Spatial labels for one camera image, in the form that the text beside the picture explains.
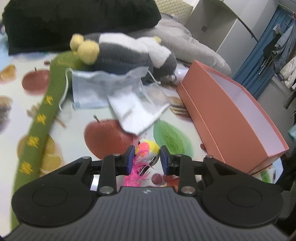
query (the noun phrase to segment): gray plush penguin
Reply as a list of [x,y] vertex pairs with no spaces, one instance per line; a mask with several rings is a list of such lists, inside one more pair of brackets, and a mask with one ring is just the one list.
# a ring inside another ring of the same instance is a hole
[[161,77],[173,74],[177,60],[160,41],[158,37],[134,39],[122,33],[74,34],[70,47],[93,71],[126,74],[139,66],[148,66],[155,77]]

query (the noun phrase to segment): blue surgical mask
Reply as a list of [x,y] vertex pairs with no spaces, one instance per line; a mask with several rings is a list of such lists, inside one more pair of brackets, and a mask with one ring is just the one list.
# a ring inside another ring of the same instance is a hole
[[134,93],[143,95],[141,78],[147,75],[149,68],[138,67],[123,75],[104,71],[69,71],[72,72],[74,108],[91,109],[107,107],[107,96],[127,86],[131,86]]

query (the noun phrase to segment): pink feathers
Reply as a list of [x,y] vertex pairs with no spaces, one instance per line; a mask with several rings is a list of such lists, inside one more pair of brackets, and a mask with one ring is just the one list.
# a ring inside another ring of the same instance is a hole
[[149,144],[148,143],[141,143],[138,146],[139,150],[133,160],[133,168],[131,170],[131,174],[126,176],[124,179],[124,186],[126,187],[140,187],[142,180],[145,180],[149,173],[145,173],[143,176],[140,176],[140,171],[146,167],[151,167],[148,163],[138,163],[136,164],[136,161],[139,159],[139,156],[145,157],[149,151]]

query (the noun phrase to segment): play mat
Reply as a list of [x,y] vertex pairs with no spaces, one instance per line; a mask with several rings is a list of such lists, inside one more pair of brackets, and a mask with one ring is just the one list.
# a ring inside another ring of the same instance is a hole
[[[10,201],[18,157],[32,118],[35,117],[47,90],[48,70],[56,54],[28,53],[9,57],[5,36],[1,37],[0,43],[0,235],[5,236],[11,231]],[[201,139],[175,87],[166,85],[162,86],[162,90],[169,97],[171,106],[140,136],[125,133],[111,108],[74,110],[73,97],[69,93],[62,106],[63,112],[56,116],[53,123],[40,175],[82,156],[91,156],[93,160],[98,160],[112,154],[111,150],[123,153],[129,145],[137,145],[142,138],[155,141],[159,146],[166,145],[172,154],[185,154],[193,160],[202,161],[206,152],[201,149]],[[96,135],[88,138],[84,135],[86,129],[96,132]],[[279,167],[272,165],[255,176],[274,183],[282,172],[281,161],[278,163]],[[22,168],[23,172],[30,171],[28,167]],[[150,170],[148,179],[142,182],[142,186],[154,185],[151,182],[153,174],[163,175],[160,162]],[[122,177],[118,177],[118,186],[122,184],[122,180]]]

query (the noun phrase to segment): face mask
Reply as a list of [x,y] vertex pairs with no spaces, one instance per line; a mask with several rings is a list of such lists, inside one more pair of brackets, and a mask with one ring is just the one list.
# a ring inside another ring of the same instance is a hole
[[147,73],[151,75],[148,67],[138,67],[124,75],[72,71],[74,108],[102,108],[110,104],[123,130],[139,135],[169,106],[165,97],[159,101],[159,96],[147,94],[155,93],[152,88],[161,92],[155,83],[143,86],[141,78]]
[[104,108],[109,105],[108,95],[127,86],[135,93],[142,93],[141,78],[148,67],[132,69],[127,74],[116,75],[104,71],[72,71],[72,88],[75,109]]

